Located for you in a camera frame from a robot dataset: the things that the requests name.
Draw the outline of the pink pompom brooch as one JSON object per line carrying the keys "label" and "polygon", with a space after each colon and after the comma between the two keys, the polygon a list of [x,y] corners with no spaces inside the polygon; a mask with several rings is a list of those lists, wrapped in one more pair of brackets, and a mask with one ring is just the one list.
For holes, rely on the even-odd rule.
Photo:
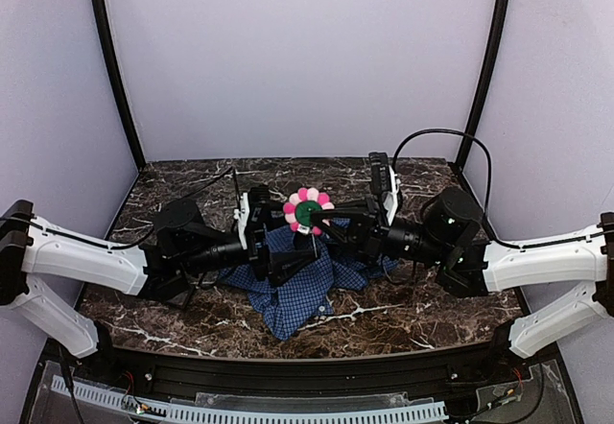
{"label": "pink pompom brooch", "polygon": [[283,204],[282,212],[292,232],[319,236],[322,230],[312,224],[311,215],[314,212],[334,208],[334,203],[325,192],[315,187],[301,187],[289,196],[289,199]]}

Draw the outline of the blue checked shirt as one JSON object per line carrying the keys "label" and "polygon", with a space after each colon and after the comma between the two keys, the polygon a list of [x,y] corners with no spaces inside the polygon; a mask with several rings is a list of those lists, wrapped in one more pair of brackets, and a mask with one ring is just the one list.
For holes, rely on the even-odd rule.
{"label": "blue checked shirt", "polygon": [[316,248],[319,259],[280,287],[257,280],[249,265],[219,271],[219,281],[248,293],[253,309],[282,341],[289,339],[309,318],[333,313],[328,301],[330,290],[360,291],[372,279],[390,274],[398,264],[388,257],[380,257],[374,264],[363,263],[325,235],[309,238],[303,246],[308,250]]}

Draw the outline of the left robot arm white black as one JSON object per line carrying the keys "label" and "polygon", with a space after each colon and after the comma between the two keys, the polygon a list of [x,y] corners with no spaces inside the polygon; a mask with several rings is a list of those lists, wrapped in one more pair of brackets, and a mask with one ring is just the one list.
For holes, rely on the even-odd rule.
{"label": "left robot arm white black", "polygon": [[277,202],[244,195],[235,212],[236,231],[223,232],[205,223],[194,200],[182,198],[153,218],[154,244],[118,244],[63,229],[35,215],[30,201],[18,200],[1,215],[1,304],[72,357],[105,359],[112,353],[105,327],[66,303],[44,275],[154,301],[189,291],[191,275],[245,265],[257,279],[279,286],[319,258],[313,240],[305,249],[272,251],[267,232],[281,223],[280,211]]}

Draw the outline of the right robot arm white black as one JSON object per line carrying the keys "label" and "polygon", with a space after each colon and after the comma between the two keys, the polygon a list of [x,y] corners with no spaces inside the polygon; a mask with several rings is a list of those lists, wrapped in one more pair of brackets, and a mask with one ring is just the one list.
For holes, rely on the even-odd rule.
{"label": "right robot arm white black", "polygon": [[542,309],[499,328],[494,344],[528,359],[588,324],[613,315],[613,215],[579,231],[525,242],[480,240],[484,211],[460,188],[427,200],[417,221],[389,215],[372,199],[309,214],[356,257],[387,256],[437,269],[436,282],[456,297],[573,281],[575,287]]}

